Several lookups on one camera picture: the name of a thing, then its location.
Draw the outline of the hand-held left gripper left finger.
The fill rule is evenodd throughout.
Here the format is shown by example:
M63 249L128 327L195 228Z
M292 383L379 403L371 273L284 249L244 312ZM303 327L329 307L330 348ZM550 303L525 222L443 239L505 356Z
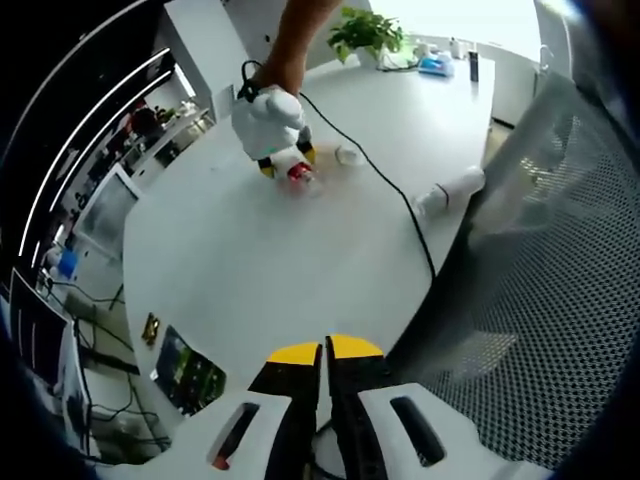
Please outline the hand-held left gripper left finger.
M272 353L246 390L213 401L154 460L156 479L302 479L316 431L322 346Z

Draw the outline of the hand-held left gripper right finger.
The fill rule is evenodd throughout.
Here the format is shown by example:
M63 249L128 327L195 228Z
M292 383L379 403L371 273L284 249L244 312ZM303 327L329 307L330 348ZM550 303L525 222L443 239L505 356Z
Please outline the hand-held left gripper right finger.
M382 350L326 337L332 423L349 479L494 479L500 458L472 421L417 383L398 384Z

